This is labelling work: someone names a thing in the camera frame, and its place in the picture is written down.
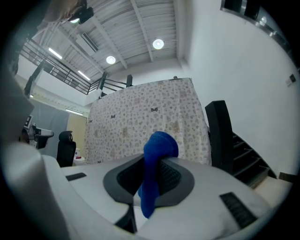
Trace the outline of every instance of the black office chair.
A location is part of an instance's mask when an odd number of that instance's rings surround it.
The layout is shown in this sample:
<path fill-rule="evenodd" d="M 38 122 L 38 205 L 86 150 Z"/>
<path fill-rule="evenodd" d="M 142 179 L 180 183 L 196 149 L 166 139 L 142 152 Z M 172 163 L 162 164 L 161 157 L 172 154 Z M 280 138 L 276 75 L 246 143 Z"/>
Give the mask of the black office chair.
<path fill-rule="evenodd" d="M 56 160 L 60 167 L 70 167 L 76 151 L 76 143 L 72 138 L 72 131 L 64 131 L 59 135 Z"/>

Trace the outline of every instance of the gray curtain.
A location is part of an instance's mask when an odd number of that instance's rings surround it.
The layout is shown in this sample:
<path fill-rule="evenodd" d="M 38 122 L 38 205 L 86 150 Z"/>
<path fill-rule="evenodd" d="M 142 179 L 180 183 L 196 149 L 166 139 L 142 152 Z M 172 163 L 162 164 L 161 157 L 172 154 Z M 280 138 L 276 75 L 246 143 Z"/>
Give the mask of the gray curtain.
<path fill-rule="evenodd" d="M 35 123 L 38 128 L 54 132 L 54 136 L 49 138 L 46 147 L 40 149 L 40 152 L 43 155 L 56 158 L 59 142 L 58 136 L 61 132 L 67 130 L 69 113 L 32 99 L 30 101 L 34 105 L 34 109 L 31 113 L 33 116 L 32 123 Z"/>

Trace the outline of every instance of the black metal railing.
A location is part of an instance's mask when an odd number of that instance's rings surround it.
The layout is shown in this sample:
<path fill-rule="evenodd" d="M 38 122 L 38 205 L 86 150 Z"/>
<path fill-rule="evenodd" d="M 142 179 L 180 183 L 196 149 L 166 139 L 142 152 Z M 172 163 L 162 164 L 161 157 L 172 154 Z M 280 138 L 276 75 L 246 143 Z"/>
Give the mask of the black metal railing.
<path fill-rule="evenodd" d="M 90 83 L 32 40 L 25 43 L 20 54 L 37 66 L 45 61 L 44 71 L 86 95 L 97 89 L 107 88 L 117 91 L 132 86 L 132 75 L 127 76 L 126 82 L 119 82 L 106 78 L 107 72 L 104 72 L 97 81 Z"/>

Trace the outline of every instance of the corrugated metal ceiling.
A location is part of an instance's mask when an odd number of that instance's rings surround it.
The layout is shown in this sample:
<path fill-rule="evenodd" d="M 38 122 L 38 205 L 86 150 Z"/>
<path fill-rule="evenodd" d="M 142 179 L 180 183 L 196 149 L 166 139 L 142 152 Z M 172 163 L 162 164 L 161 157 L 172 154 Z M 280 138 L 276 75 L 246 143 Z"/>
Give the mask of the corrugated metal ceiling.
<path fill-rule="evenodd" d="M 130 0 L 88 0 L 87 2 L 89 7 L 93 7 L 94 17 L 104 28 L 128 68 L 136 64 L 151 62 L 142 28 Z M 173 0 L 135 0 L 135 2 L 142 17 L 154 61 L 176 58 Z M 61 32 L 69 36 L 68 40 Z M 74 46 L 77 34 L 83 33 L 86 33 L 98 48 L 92 56 L 80 52 Z M 90 78 L 99 75 L 99 69 L 96 69 L 95 65 L 109 74 L 125 69 L 120 58 L 91 19 L 82 25 L 67 22 L 55 31 L 49 28 L 46 37 L 49 38 L 48 46 L 55 49 L 73 67 L 83 71 Z M 157 38 L 165 42 L 161 50 L 155 50 L 152 46 L 152 42 Z M 106 62 L 108 56 L 116 58 L 114 65 Z"/>

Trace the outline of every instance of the blue sock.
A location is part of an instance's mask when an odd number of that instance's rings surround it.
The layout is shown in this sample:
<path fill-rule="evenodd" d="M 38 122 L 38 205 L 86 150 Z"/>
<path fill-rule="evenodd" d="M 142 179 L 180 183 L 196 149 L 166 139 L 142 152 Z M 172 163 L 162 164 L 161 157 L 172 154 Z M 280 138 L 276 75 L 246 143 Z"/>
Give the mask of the blue sock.
<path fill-rule="evenodd" d="M 138 189 L 142 213 L 146 218 L 152 215 L 155 199 L 159 197 L 156 179 L 158 161 L 166 156 L 178 157 L 178 145 L 167 133 L 155 132 L 144 146 L 144 179 Z"/>

